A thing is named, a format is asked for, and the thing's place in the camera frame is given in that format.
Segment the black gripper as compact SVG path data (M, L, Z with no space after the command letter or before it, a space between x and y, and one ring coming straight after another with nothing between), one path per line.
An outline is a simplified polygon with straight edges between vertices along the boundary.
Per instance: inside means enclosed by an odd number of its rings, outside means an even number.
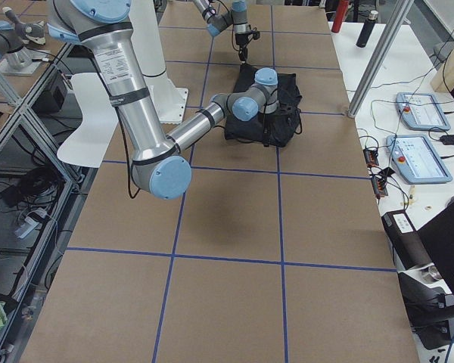
M246 33L235 33L235 44L239 47L238 57L239 60L244 63L248 59L248 48L250 32Z
M267 113L263 122L263 146L270 146L270 123L294 123L297 120L297 108L289 104L281 104L273 113Z

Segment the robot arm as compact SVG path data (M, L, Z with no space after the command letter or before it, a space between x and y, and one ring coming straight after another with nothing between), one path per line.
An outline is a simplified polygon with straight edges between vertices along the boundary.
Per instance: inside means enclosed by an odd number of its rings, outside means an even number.
M93 53L122 132L134 147L129 181L157 198L171 200L186 192L191 166L181 153L220 121L234 116L249 122L281 106L278 74L261 68L246 91L214 95L207 107L165 133L133 48L132 2L49 1L47 6L50 36Z
M201 13L207 24L207 31L213 38L230 26L233 27L235 36L233 48L237 51L240 61L246 63L248 59L247 47L250 41L260 37L259 32L253 29L248 22L246 2L233 1L231 7L226 8L226 12L223 14L213 8L213 1L193 0L192 2Z

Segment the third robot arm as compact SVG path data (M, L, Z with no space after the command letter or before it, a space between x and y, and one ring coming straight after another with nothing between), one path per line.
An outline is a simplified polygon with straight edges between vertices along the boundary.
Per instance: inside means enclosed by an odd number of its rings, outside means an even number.
M29 43L45 45L45 21L23 22L10 7L2 8L7 20L0 20L0 72L9 76L30 76L50 51L28 49Z

